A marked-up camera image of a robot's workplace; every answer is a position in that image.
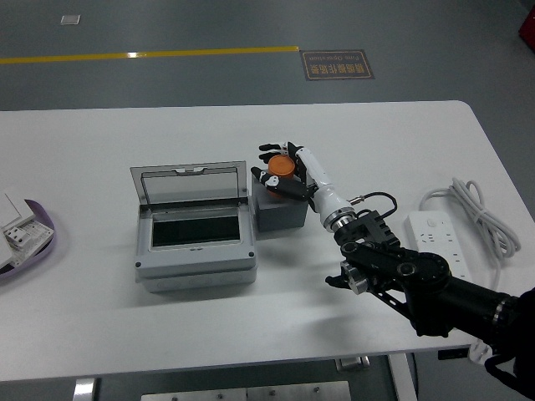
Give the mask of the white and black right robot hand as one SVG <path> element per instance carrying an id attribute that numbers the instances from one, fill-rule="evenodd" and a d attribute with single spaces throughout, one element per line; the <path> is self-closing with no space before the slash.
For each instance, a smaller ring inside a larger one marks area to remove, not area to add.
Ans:
<path id="1" fill-rule="evenodd" d="M 259 159 L 268 163 L 277 155 L 288 156 L 295 164 L 293 178 L 282 178 L 257 167 L 253 176 L 272 193 L 296 201 L 306 201 L 319 214 L 325 230 L 336 232 L 341 226 L 356 219 L 352 205 L 339 196 L 323 166 L 306 147 L 292 142 L 260 145 Z"/>

